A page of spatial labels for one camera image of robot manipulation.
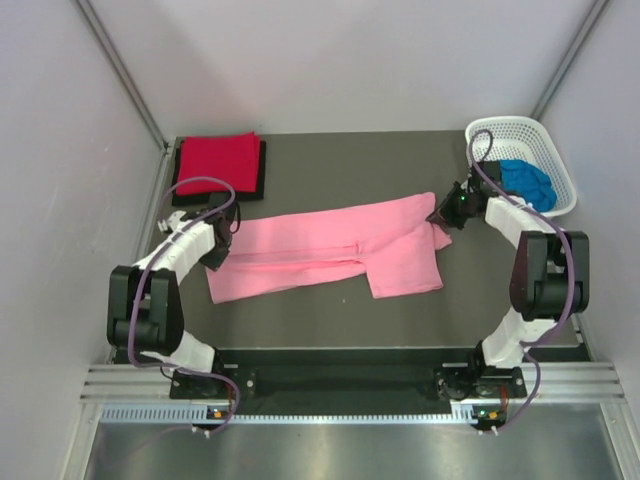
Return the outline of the pink t shirt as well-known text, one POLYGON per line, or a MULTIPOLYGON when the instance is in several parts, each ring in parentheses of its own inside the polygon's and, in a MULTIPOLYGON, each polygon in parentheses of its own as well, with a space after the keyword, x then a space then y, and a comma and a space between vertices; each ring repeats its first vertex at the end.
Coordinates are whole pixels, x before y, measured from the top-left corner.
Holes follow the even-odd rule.
POLYGON ((216 304, 366 277, 373 298, 442 288, 438 251, 452 239, 427 222, 433 193, 341 209, 245 220, 222 266, 208 270, 216 304))

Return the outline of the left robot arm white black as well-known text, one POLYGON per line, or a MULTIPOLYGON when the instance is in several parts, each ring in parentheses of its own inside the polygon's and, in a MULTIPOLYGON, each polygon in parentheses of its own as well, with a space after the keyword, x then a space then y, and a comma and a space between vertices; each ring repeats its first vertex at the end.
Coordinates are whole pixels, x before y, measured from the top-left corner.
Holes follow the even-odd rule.
POLYGON ((192 377, 205 396, 239 389, 227 376, 218 350, 189 333, 180 285, 202 265, 217 271, 239 230, 239 205, 230 192, 210 195, 207 207, 175 211, 158 222, 164 240, 133 265, 110 274, 107 340, 138 368, 173 369, 192 377))

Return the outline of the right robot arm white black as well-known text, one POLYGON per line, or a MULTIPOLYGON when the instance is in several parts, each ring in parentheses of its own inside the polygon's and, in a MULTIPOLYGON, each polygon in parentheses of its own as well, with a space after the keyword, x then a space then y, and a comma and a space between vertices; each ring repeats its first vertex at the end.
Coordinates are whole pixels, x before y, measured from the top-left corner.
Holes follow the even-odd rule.
POLYGON ((457 182, 427 220, 462 229, 482 218, 516 249, 509 283, 510 308, 496 330, 469 353, 464 367, 435 373, 440 396, 454 401, 507 393, 525 395, 520 366, 529 350, 589 303, 589 238, 566 232, 532 211, 504 183, 497 161, 471 166, 466 183, 457 182))

